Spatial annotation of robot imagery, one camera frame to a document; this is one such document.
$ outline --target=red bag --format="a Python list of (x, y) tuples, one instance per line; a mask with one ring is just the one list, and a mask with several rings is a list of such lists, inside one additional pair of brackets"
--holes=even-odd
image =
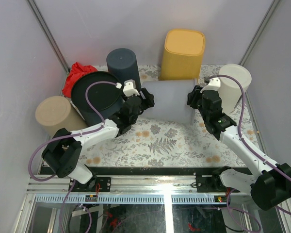
[(68, 77), (66, 78), (65, 86), (62, 90), (63, 95), (68, 98), (71, 98), (71, 89), (74, 83), (85, 74), (95, 72), (95, 71), (97, 71), (97, 69), (93, 66), (82, 66), (78, 62), (73, 64), (71, 67), (70, 73)]

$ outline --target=floral tablecloth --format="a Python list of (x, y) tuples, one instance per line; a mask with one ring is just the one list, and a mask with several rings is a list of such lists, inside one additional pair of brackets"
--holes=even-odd
[[(203, 65), (199, 83), (221, 67)], [(107, 67), (97, 68), (107, 71)], [(158, 80), (159, 72), (159, 66), (139, 66), (141, 82)], [(238, 122), (240, 105), (230, 116)], [(258, 146), (247, 108), (242, 131)], [(192, 126), (140, 116), (125, 135), (89, 147), (79, 160), (88, 166), (244, 166), (234, 152), (206, 131), (198, 111)]]

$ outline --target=black pot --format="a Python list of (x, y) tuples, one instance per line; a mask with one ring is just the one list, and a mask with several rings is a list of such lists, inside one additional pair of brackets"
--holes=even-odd
[[(108, 72), (96, 71), (86, 74), (77, 80), (71, 90), (71, 100), (84, 117), (88, 126), (101, 122), (100, 117), (88, 105), (85, 98), (85, 91), (88, 86), (98, 81), (120, 82), (114, 75)], [(122, 91), (114, 85), (102, 83), (94, 85), (89, 89), (88, 99), (100, 114), (107, 119), (121, 109), (124, 102), (121, 94)]]

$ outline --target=table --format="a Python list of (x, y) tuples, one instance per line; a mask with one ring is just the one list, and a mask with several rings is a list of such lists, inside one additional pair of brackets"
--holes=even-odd
[[(214, 75), (222, 66), (202, 65), (198, 83)], [(97, 67), (107, 71), (106, 66)], [(159, 66), (139, 66), (141, 82), (157, 81)], [(230, 114), (237, 123), (241, 105)], [(256, 133), (247, 109), (244, 111), (242, 132), (258, 146)], [(88, 166), (141, 167), (204, 167), (245, 166), (226, 145), (210, 135), (198, 111), (191, 126), (175, 122), (146, 119), (140, 116), (131, 130), (113, 140), (107, 140), (80, 155)]]

